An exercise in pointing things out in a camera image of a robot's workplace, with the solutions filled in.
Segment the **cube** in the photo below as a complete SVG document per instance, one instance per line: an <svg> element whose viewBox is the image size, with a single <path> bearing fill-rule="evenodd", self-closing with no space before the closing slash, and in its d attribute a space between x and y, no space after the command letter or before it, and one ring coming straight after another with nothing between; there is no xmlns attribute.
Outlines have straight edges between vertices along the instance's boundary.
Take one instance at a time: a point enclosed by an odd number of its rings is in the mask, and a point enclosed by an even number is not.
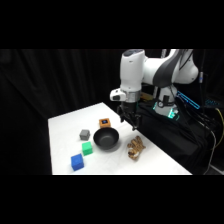
<svg viewBox="0 0 224 224"><path fill-rule="evenodd" d="M109 118L101 119L100 122L100 128L110 128L111 123Z"/></svg>
<svg viewBox="0 0 224 224"><path fill-rule="evenodd" d="M72 168L74 171L80 170L82 168L84 168L84 162L83 162L83 158L82 158L82 154L73 156L71 158L72 160Z"/></svg>
<svg viewBox="0 0 224 224"><path fill-rule="evenodd" d="M84 156L88 156L93 153L91 142L82 144L82 152Z"/></svg>
<svg viewBox="0 0 224 224"><path fill-rule="evenodd" d="M90 131L89 130L82 130L80 134L80 139L83 141L88 141L90 136Z"/></svg>

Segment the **green cube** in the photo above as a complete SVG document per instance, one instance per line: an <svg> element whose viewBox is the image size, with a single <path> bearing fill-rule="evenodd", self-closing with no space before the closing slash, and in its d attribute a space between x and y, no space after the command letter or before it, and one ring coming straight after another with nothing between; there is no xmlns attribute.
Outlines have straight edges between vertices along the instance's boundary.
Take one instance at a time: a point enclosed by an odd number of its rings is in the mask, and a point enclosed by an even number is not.
<svg viewBox="0 0 224 224"><path fill-rule="evenodd" d="M82 152L84 156L88 156L93 153L91 142L86 142L82 144Z"/></svg>

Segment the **green light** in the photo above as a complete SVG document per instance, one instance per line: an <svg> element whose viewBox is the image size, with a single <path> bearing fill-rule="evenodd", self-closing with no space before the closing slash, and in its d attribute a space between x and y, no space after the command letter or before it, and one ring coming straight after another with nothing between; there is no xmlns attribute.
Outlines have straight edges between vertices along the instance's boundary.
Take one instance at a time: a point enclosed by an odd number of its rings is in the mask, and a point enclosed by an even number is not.
<svg viewBox="0 0 224 224"><path fill-rule="evenodd" d="M156 105L157 105L157 103L155 103L155 106L153 107L153 110L155 110L155 109L156 109Z"/></svg>
<svg viewBox="0 0 224 224"><path fill-rule="evenodd" d="M175 113L173 112L173 108L170 110L170 113L169 113L168 117L170 119L173 119L175 117Z"/></svg>

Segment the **gray cube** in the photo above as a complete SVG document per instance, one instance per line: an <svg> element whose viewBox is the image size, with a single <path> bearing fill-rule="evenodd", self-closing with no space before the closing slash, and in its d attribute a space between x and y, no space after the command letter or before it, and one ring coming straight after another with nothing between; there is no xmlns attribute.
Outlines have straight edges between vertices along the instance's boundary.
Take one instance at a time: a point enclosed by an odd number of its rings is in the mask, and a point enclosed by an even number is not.
<svg viewBox="0 0 224 224"><path fill-rule="evenodd" d="M89 130L82 130L80 134L80 139L83 141L88 141L90 136L90 131Z"/></svg>

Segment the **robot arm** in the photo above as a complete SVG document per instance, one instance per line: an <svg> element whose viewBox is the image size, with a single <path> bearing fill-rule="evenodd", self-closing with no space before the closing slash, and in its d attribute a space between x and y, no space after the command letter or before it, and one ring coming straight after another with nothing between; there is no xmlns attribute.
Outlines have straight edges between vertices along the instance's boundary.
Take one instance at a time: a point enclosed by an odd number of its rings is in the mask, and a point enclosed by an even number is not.
<svg viewBox="0 0 224 224"><path fill-rule="evenodd" d="M121 121L128 118L133 130L141 124L141 116L136 114L137 103L141 94L141 83L161 88L160 96L155 107L158 114L168 116L174 106L173 94L177 94L173 83L190 84L198 76L198 69L193 63L193 49L171 49L168 57L163 59L151 59L145 56L141 49L124 52L121 60L121 86L113 90L110 98L112 101L120 101L118 114Z"/></svg>

